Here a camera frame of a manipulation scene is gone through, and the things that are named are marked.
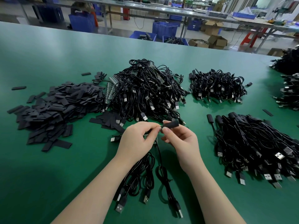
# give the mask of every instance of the forearm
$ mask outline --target forearm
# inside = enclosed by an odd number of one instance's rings
[[[103,223],[115,192],[130,164],[112,159],[52,224]]]
[[[200,159],[188,172],[206,224],[245,223]]]

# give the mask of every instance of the metal table leg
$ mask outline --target metal table leg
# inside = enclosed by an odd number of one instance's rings
[[[261,29],[260,27],[256,29],[256,32],[253,34],[253,36],[252,36],[250,42],[249,42],[248,45],[246,46],[245,51],[247,51],[247,50],[249,49],[251,43],[253,42],[254,37],[260,32],[260,29]]]
[[[111,6],[108,5],[108,10],[111,12]],[[110,28],[112,29],[112,19],[111,19],[111,13],[109,13],[109,18],[110,18]]]
[[[190,17],[188,17],[188,19],[187,19],[187,23],[186,23],[186,26],[185,26],[185,31],[184,31],[183,38],[185,38],[185,35],[186,35],[186,32],[187,32],[187,25],[189,24],[189,20],[190,20]]]
[[[36,10],[37,15],[38,15],[38,17],[39,17],[39,22],[41,23],[43,20],[42,20],[42,17],[41,17],[41,15],[40,15],[40,13],[39,13],[39,10],[38,10],[36,4],[33,4],[33,6],[35,7],[35,10]]]
[[[257,53],[257,52],[260,50],[260,48],[261,48],[262,45],[265,43],[265,41],[266,41],[266,39],[269,37],[269,35],[273,34],[275,31],[277,31],[277,30],[274,30],[274,29],[272,29],[272,28],[269,30],[269,32],[266,34],[264,40],[261,42],[261,44],[259,45],[259,47],[254,51],[254,53]]]
[[[181,31],[181,36],[180,36],[180,38],[182,38],[183,31],[184,31],[184,28],[185,28],[186,20],[187,20],[187,17],[185,16],[184,23],[183,23],[183,26],[182,26],[182,31]]]
[[[105,5],[102,5],[101,6],[101,11],[103,13],[103,17],[104,17],[104,23],[105,23],[105,34],[108,34],[108,26],[107,26],[107,15],[106,15],[106,6]]]
[[[30,25],[28,15],[27,15],[27,13],[25,12],[25,9],[24,9],[23,5],[22,5],[21,3],[20,3],[20,5],[21,5],[21,8],[22,8],[22,11],[23,11],[23,13],[24,13],[24,16],[25,16],[26,21],[27,21],[28,25]]]

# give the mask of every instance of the green workbench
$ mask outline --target green workbench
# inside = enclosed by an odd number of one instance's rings
[[[110,142],[111,136],[118,133],[89,123],[96,116],[91,113],[74,122],[73,135],[65,138],[73,143],[69,150],[53,147],[43,153],[41,144],[26,145],[29,132],[18,131],[16,116],[6,111],[25,105],[30,95],[48,92],[50,86],[66,81],[90,82],[97,71],[111,76],[129,67],[130,59],[142,58],[185,75],[185,89],[189,88],[188,74],[194,68],[203,72],[211,68],[230,71],[243,76],[246,83],[253,83],[247,89],[248,95],[242,97],[243,104],[204,104],[188,95],[187,104],[180,104],[179,112],[198,137],[207,169],[247,223],[298,223],[299,183],[282,177],[279,190],[248,173],[245,186],[238,184],[235,176],[224,176],[224,166],[214,155],[213,131],[206,117],[230,112],[251,114],[271,120],[275,128],[299,139],[299,113],[278,108],[272,98],[283,87],[280,74],[268,67],[273,57],[5,22],[0,22],[0,223],[51,222],[113,158],[118,147],[118,143]],[[92,75],[81,76],[83,72]],[[14,86],[27,89],[12,91]],[[161,140],[159,144],[184,218],[177,218],[170,210],[165,201],[166,190],[155,176],[155,188],[147,205],[141,202],[140,195],[129,196],[119,214],[113,201],[105,223],[204,223],[192,185],[181,170],[174,149]],[[156,148],[151,152],[158,157]]]

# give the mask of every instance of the fingernail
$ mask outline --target fingernail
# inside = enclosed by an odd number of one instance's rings
[[[167,128],[167,127],[163,127],[163,128],[162,128],[162,131],[163,131],[163,133],[167,133],[167,132],[169,132],[169,131],[170,131],[170,129],[169,129],[169,128]]]

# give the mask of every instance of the factory floor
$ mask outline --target factory floor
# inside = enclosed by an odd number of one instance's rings
[[[52,27],[57,29],[68,30],[66,26],[69,25],[69,14],[71,12],[70,8],[62,7],[63,16],[65,22],[62,24],[51,24],[51,23],[43,23],[39,22],[36,18],[35,13],[32,9],[32,6],[25,5],[24,9],[26,14],[29,18],[29,24],[35,26],[45,26],[45,27]],[[148,13],[139,10],[131,10],[131,14],[135,15],[148,15]],[[160,14],[160,17],[166,18],[165,14]],[[20,24],[28,24],[24,13],[22,11],[20,4],[12,4],[12,3],[5,3],[0,1],[0,21],[11,22],[11,23],[20,23]],[[98,17],[98,24],[99,28],[96,33],[104,34],[105,24],[102,17]],[[112,20],[112,27],[113,33],[112,35],[121,36],[121,37],[129,37],[133,31],[145,31],[145,32],[152,32],[152,23],[154,20],[151,19],[144,19],[144,18],[133,18],[131,17],[129,21],[126,20]],[[180,36],[182,30],[182,24],[177,29],[177,36]],[[220,35],[227,39],[228,45],[224,48],[230,51],[244,51],[246,45],[241,46],[240,43],[242,42],[243,38],[246,36],[247,33],[241,32],[234,32],[234,31],[224,31],[222,30]],[[191,31],[187,30],[185,38],[187,40],[194,38],[194,39],[203,39],[208,40],[209,36],[204,34],[201,31]],[[252,49],[249,49],[248,52],[252,52],[256,49],[259,44],[262,42],[262,39],[258,38],[253,46]],[[282,37],[272,37],[270,36],[265,43],[263,44],[262,48],[259,50],[258,54],[267,55],[271,48],[292,48],[298,45],[297,41],[294,41],[291,38],[282,38]]]

